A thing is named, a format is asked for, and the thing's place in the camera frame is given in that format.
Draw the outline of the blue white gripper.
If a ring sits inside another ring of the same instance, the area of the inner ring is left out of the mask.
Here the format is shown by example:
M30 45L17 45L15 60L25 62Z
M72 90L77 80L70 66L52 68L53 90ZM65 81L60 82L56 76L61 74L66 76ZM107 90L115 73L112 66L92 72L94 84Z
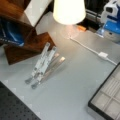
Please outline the blue white gripper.
M110 0L100 17L101 34L113 42L120 42L120 0Z

